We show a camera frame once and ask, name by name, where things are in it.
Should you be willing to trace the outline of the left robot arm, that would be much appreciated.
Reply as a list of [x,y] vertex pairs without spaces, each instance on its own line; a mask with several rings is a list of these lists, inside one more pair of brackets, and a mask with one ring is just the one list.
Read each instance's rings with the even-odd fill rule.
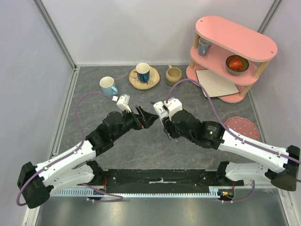
[[136,109],[137,114],[110,112],[94,131],[73,148],[37,165],[31,162],[24,164],[17,181],[20,189],[17,198],[23,197],[23,205],[34,209],[69,186],[99,185],[103,181],[103,171],[93,158],[111,149],[114,141],[131,129],[148,129],[159,118],[138,105]]

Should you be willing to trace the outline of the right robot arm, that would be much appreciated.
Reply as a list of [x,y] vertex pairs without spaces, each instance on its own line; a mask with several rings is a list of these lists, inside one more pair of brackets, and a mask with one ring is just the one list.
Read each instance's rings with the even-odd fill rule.
[[164,111],[159,117],[170,139],[184,137],[202,148],[235,153],[253,161],[241,166],[229,161],[221,162],[215,174],[218,184],[224,186],[230,181],[262,179],[269,180],[282,190],[296,190],[300,148],[268,145],[223,127],[220,123],[201,122],[186,110],[180,110],[173,116]]

